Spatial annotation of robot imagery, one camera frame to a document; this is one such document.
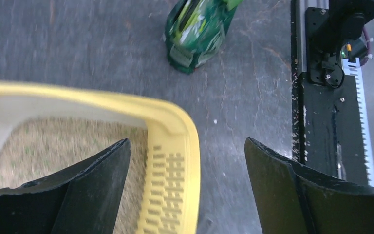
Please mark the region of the green litter bag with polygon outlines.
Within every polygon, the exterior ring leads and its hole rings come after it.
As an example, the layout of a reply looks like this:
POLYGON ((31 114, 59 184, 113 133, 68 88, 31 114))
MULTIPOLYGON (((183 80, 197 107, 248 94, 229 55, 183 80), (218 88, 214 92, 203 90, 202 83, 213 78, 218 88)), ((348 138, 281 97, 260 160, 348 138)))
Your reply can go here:
POLYGON ((176 70, 191 74, 215 56, 225 40, 239 0, 180 0, 168 14, 163 40, 176 70))

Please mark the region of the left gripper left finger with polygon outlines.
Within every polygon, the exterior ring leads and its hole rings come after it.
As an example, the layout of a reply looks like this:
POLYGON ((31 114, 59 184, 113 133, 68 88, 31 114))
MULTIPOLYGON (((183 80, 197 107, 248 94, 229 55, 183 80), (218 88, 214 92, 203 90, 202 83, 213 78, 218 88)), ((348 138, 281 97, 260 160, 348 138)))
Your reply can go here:
POLYGON ((0 189, 0 234, 111 234, 130 156, 123 139, 56 173, 0 189))

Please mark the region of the yellow litter box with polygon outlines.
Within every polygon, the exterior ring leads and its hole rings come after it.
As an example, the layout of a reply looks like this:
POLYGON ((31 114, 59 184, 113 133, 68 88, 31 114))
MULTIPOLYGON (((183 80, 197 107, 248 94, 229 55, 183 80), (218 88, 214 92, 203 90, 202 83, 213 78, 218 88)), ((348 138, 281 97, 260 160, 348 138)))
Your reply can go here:
POLYGON ((0 149, 19 123, 63 116, 116 121, 148 131, 138 234, 193 234, 200 198, 200 147, 190 116, 163 100, 38 83, 0 81, 0 149))

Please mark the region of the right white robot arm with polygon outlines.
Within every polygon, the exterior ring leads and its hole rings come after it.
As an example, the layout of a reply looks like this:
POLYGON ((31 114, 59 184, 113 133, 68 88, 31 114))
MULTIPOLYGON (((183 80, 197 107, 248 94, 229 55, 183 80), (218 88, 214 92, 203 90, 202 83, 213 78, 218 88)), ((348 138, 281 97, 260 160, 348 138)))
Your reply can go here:
POLYGON ((348 42, 360 38, 372 19, 374 0, 331 0, 327 10, 307 8, 307 73, 311 83, 333 89, 342 86, 342 51, 348 42))

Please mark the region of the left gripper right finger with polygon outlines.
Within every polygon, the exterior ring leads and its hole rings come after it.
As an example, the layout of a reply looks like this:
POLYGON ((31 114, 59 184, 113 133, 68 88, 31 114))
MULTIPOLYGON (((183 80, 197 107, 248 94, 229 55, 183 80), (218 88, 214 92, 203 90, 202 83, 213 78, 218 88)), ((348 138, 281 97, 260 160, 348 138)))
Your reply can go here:
POLYGON ((374 234, 374 187, 288 159, 255 139, 244 152, 265 234, 374 234))

